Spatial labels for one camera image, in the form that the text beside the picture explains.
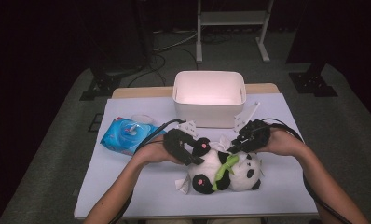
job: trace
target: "gray carpet floor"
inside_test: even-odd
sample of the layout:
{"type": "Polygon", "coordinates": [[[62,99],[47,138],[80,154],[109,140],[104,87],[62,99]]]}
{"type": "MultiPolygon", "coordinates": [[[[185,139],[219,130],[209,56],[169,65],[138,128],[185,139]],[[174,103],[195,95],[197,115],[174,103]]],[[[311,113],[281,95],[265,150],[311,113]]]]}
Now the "gray carpet floor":
{"type": "MultiPolygon", "coordinates": [[[[203,45],[199,70],[236,71],[246,83],[271,82],[283,93],[306,143],[313,148],[328,171],[349,193],[371,222],[371,115],[350,89],[342,74],[329,64],[322,71],[326,83],[338,97],[299,94],[288,74],[304,72],[308,64],[286,64],[295,33],[268,32],[265,45],[270,63],[263,63],[254,38],[258,33],[218,35],[220,44],[203,45]]],[[[168,46],[185,35],[157,35],[156,47],[168,46]]],[[[195,55],[195,44],[182,45],[195,55]]],[[[196,70],[190,53],[169,50],[153,57],[158,73],[124,77],[120,87],[173,85],[180,71],[196,70]]],[[[93,75],[86,69],[69,91],[53,120],[33,162],[8,204],[0,223],[79,223],[73,219],[78,192],[96,142],[89,126],[104,112],[108,97],[80,101],[93,75]]],[[[308,223],[312,217],[270,217],[268,223],[308,223]]]]}

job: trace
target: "wooden table edge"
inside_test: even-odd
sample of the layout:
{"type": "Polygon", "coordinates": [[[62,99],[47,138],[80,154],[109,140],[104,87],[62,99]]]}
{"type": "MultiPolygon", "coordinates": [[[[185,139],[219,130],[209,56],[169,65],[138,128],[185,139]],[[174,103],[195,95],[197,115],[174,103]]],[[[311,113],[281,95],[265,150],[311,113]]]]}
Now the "wooden table edge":
{"type": "MultiPolygon", "coordinates": [[[[273,83],[245,84],[246,93],[280,93],[278,87],[273,83]]],[[[141,97],[163,97],[172,96],[173,86],[167,87],[138,87],[118,88],[113,91],[112,98],[141,98],[141,97]]]]}

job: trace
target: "black cable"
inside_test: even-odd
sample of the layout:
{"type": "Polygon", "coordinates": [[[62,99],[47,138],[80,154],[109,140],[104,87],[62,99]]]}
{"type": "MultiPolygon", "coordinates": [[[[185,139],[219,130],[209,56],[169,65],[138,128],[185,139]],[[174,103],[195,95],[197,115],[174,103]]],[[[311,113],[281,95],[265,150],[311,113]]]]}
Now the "black cable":
{"type": "Polygon", "coordinates": [[[226,3],[227,3],[227,0],[224,0],[224,3],[220,6],[220,8],[218,9],[218,11],[223,10],[223,7],[226,5],[226,3]]]}
{"type": "Polygon", "coordinates": [[[217,0],[214,0],[214,1],[213,1],[212,6],[211,6],[211,11],[214,10],[214,5],[215,5],[216,2],[217,2],[217,0]]]}
{"type": "Polygon", "coordinates": [[[223,35],[212,34],[212,33],[204,34],[202,36],[201,42],[205,45],[219,45],[219,44],[225,43],[232,39],[231,34],[226,34],[226,35],[228,35],[229,37],[225,38],[223,35]]]}
{"type": "Polygon", "coordinates": [[[157,70],[161,69],[161,68],[165,65],[166,60],[165,60],[164,57],[162,57],[162,56],[160,56],[160,55],[158,55],[158,54],[155,54],[155,55],[153,55],[153,56],[157,56],[157,57],[161,58],[161,59],[163,60],[162,65],[160,65],[158,68],[154,68],[154,69],[152,69],[152,70],[150,70],[150,71],[148,71],[148,72],[142,73],[141,75],[137,76],[136,78],[134,78],[134,79],[133,79],[133,80],[128,84],[127,88],[130,87],[131,84],[132,84],[134,81],[136,81],[137,79],[139,79],[140,77],[143,77],[143,76],[148,75],[148,74],[150,74],[150,73],[156,72],[157,70]]]}
{"type": "Polygon", "coordinates": [[[183,40],[180,40],[177,43],[174,43],[172,45],[169,45],[169,46],[163,47],[163,48],[159,48],[159,49],[155,48],[155,49],[153,49],[153,51],[160,52],[160,51],[163,51],[165,49],[171,49],[171,48],[174,48],[174,47],[177,47],[177,46],[180,46],[180,45],[184,45],[184,44],[188,43],[190,40],[194,39],[197,36],[196,32],[193,32],[193,33],[194,33],[193,35],[191,35],[191,36],[189,36],[189,37],[187,37],[183,40]]]}
{"type": "MultiPolygon", "coordinates": [[[[268,126],[270,127],[273,127],[273,128],[282,128],[284,129],[285,131],[287,131],[288,133],[292,134],[295,138],[297,138],[299,141],[301,142],[304,142],[301,138],[301,136],[296,132],[294,131],[292,128],[288,127],[285,123],[281,122],[280,120],[278,119],[273,119],[273,120],[276,120],[278,122],[280,122],[281,124],[277,124],[277,123],[273,123],[273,124],[270,124],[268,126]]],[[[337,218],[340,222],[342,223],[345,223],[345,224],[351,224],[350,221],[348,221],[345,217],[343,217],[342,215],[340,215],[336,210],[334,210],[332,207],[330,207],[327,203],[325,203],[322,199],[320,199],[320,197],[316,194],[316,192],[313,190],[313,188],[310,186],[308,180],[306,179],[305,177],[305,174],[302,175],[303,177],[303,180],[304,180],[304,185],[305,185],[305,188],[307,190],[307,192],[309,193],[310,197],[316,202],[318,203],[322,208],[324,208],[327,212],[329,212],[332,216],[334,216],[335,218],[337,218]]]]}
{"type": "Polygon", "coordinates": [[[173,35],[184,35],[184,36],[188,36],[190,37],[189,33],[196,33],[195,30],[185,30],[185,31],[177,31],[177,30],[172,30],[172,31],[169,31],[170,34],[173,34],[173,35]]]}
{"type": "Polygon", "coordinates": [[[164,50],[160,50],[160,51],[157,51],[157,52],[161,53],[161,52],[166,52],[166,51],[170,51],[170,50],[182,50],[182,51],[188,53],[191,56],[191,58],[193,59],[196,69],[199,70],[197,59],[195,58],[195,56],[190,51],[188,51],[186,49],[164,49],[164,50]]]}
{"type": "MultiPolygon", "coordinates": [[[[172,119],[164,124],[162,124],[161,126],[159,126],[155,131],[153,131],[151,134],[149,134],[140,144],[139,146],[136,148],[135,152],[134,153],[137,153],[137,151],[147,145],[147,144],[150,144],[150,140],[155,137],[159,132],[161,132],[162,130],[164,130],[166,127],[168,127],[168,125],[170,125],[171,123],[174,123],[174,122],[178,122],[178,123],[184,123],[186,122],[185,120],[181,120],[181,119],[172,119]]],[[[130,196],[128,197],[127,201],[125,202],[125,204],[121,207],[121,209],[118,211],[118,213],[116,214],[115,217],[113,217],[113,219],[109,222],[109,224],[115,224],[119,221],[120,218],[122,218],[122,216],[124,215],[125,211],[128,209],[130,203],[131,203],[131,199],[132,199],[132,196],[133,196],[133,191],[131,192],[130,196]]]]}
{"type": "Polygon", "coordinates": [[[166,78],[158,70],[156,70],[155,73],[161,79],[162,85],[166,86],[166,78]]]}
{"type": "MultiPolygon", "coordinates": [[[[87,28],[87,25],[86,23],[84,22],[84,19],[82,18],[81,16],[81,12],[77,6],[77,3],[75,1],[72,1],[73,2],[73,5],[75,7],[75,10],[76,10],[76,15],[77,17],[79,18],[80,20],[80,24],[81,24],[81,27],[84,29],[84,31],[86,32],[87,36],[89,37],[89,40],[92,42],[92,44],[98,49],[98,51],[104,55],[104,57],[111,63],[113,63],[115,60],[113,60],[113,58],[111,56],[109,56],[109,54],[103,50],[101,48],[101,46],[98,45],[98,43],[96,42],[95,38],[92,36],[92,34],[90,33],[89,29],[87,28]]],[[[138,67],[138,68],[135,68],[134,70],[132,71],[128,71],[128,72],[125,72],[125,73],[119,73],[117,75],[107,75],[108,78],[110,78],[112,81],[116,81],[116,80],[119,80],[119,79],[122,79],[124,76],[130,76],[130,75],[133,75],[133,74],[136,74],[140,71],[142,71],[143,69],[145,68],[145,64],[142,65],[141,67],[138,67]]]]}

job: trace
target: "panda face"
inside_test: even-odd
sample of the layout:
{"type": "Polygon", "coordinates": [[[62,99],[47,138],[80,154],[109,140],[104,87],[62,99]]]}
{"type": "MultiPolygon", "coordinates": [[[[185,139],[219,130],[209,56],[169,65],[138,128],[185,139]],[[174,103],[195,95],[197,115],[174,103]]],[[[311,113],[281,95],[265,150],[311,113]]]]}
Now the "panda face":
{"type": "Polygon", "coordinates": [[[244,161],[232,166],[232,170],[234,175],[229,175],[231,189],[243,191],[259,188],[260,160],[255,153],[248,153],[244,161]]]}

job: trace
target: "white plastic bin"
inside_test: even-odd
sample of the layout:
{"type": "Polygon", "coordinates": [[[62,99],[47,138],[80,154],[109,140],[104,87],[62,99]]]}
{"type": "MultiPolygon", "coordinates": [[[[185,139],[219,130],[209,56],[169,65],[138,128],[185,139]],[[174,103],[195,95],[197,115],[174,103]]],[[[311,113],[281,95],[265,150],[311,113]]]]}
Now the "white plastic bin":
{"type": "Polygon", "coordinates": [[[172,97],[178,119],[194,120],[197,127],[233,128],[246,90],[237,72],[184,71],[176,75],[172,97]]]}

